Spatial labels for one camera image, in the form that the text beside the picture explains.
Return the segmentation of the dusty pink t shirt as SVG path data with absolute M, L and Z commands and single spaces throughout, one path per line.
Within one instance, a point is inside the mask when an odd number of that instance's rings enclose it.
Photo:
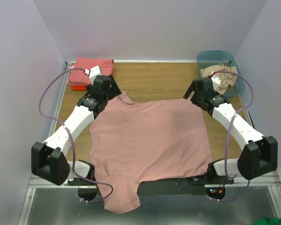
M 202 111 L 183 98 L 134 103 L 122 93 L 89 131 L 104 208 L 116 214 L 140 206 L 142 182 L 200 176 L 212 160 Z

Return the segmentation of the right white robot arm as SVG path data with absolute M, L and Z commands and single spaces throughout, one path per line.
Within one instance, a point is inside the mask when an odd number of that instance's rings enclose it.
M 207 180 L 217 183 L 226 176 L 232 180 L 242 176 L 246 180 L 273 172 L 278 166 L 278 143 L 273 136 L 264 136 L 246 122 L 229 100 L 216 92 L 220 79 L 216 76 L 192 81 L 184 98 L 207 112 L 233 137 L 241 148 L 239 158 L 227 158 L 212 162 L 206 171 Z

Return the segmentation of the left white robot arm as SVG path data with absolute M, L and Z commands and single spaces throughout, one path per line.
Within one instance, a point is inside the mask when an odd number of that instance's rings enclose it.
M 31 172 L 55 185 L 63 184 L 67 179 L 79 178 L 85 184 L 91 184 L 95 173 L 91 164 L 83 161 L 67 161 L 69 149 L 74 150 L 74 141 L 105 109 L 108 101 L 121 91 L 113 76 L 98 75 L 87 88 L 87 93 L 79 99 L 72 113 L 51 136 L 43 142 L 35 142 L 31 147 Z

